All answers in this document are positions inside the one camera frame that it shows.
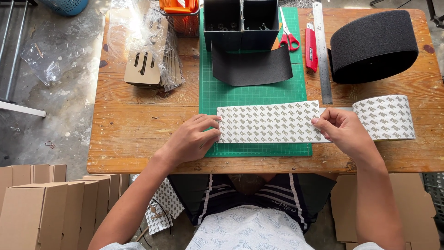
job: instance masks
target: red utility knife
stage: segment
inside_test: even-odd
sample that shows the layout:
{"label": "red utility knife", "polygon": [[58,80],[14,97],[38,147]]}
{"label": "red utility knife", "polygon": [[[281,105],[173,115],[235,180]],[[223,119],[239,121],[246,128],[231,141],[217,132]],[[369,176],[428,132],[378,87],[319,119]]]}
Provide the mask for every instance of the red utility knife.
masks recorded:
{"label": "red utility knife", "polygon": [[305,29],[305,66],[313,72],[317,71],[316,37],[312,23]]}

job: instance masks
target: cutting mat grid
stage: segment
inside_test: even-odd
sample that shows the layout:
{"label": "cutting mat grid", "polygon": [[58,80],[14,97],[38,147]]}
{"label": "cutting mat grid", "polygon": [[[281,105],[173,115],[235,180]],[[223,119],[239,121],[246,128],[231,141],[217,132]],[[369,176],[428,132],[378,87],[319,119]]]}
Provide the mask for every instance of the cutting mat grid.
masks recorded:
{"label": "cutting mat grid", "polygon": [[[296,8],[282,8],[290,32],[300,41]],[[206,50],[203,21],[200,23],[199,112],[216,114],[217,107],[265,105],[306,101],[302,46],[290,53],[293,78],[258,86],[233,87],[213,77],[211,52]],[[222,156],[301,156],[312,155],[311,143],[224,143],[215,144],[206,157]]]}

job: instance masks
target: plastic bag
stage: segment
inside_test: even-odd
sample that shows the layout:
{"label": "plastic bag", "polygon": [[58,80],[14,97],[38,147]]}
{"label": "plastic bag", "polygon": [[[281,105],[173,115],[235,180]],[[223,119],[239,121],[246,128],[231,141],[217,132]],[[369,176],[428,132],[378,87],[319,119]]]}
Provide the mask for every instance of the plastic bag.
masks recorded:
{"label": "plastic bag", "polygon": [[58,81],[63,73],[70,70],[71,63],[83,53],[78,45],[68,41],[66,36],[47,21],[26,41],[20,57],[35,75],[46,85]]}
{"label": "plastic bag", "polygon": [[159,12],[159,2],[112,1],[107,45],[114,63],[125,65],[129,52],[149,51],[159,66],[164,89],[169,91],[185,82],[176,44],[174,32]]}

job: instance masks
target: black foam sheet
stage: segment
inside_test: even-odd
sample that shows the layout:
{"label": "black foam sheet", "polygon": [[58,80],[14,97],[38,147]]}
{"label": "black foam sheet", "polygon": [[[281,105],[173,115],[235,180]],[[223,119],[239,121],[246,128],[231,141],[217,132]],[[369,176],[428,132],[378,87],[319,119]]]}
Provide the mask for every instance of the black foam sheet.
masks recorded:
{"label": "black foam sheet", "polygon": [[350,22],[330,39],[334,82],[357,84],[399,74],[418,56],[410,15],[405,10],[375,13]]}
{"label": "black foam sheet", "polygon": [[266,52],[232,54],[212,44],[213,76],[231,86],[252,86],[293,77],[288,46]]}

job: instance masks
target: wooden table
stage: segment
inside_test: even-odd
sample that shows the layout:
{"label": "wooden table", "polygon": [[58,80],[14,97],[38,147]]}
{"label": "wooden table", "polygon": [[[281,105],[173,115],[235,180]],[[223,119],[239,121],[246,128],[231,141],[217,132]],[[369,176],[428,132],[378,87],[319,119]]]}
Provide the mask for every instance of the wooden table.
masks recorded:
{"label": "wooden table", "polygon": [[[299,9],[301,43],[311,9]],[[384,9],[324,9],[327,44],[340,27]],[[333,107],[351,107],[369,97],[408,96],[416,140],[385,141],[376,145],[390,172],[444,170],[444,86],[433,49],[427,18],[410,12],[419,56],[407,71],[380,81],[359,85],[332,83]],[[186,79],[169,92],[138,89],[123,81],[125,62],[108,53],[108,19],[103,36],[97,94],[87,161],[90,173],[139,173],[179,125],[198,113],[199,42],[179,39],[178,51]],[[305,73],[307,99],[321,100],[319,74]],[[356,166],[334,144],[313,143],[312,156],[208,157],[180,165],[176,173],[308,173],[354,172]]]}

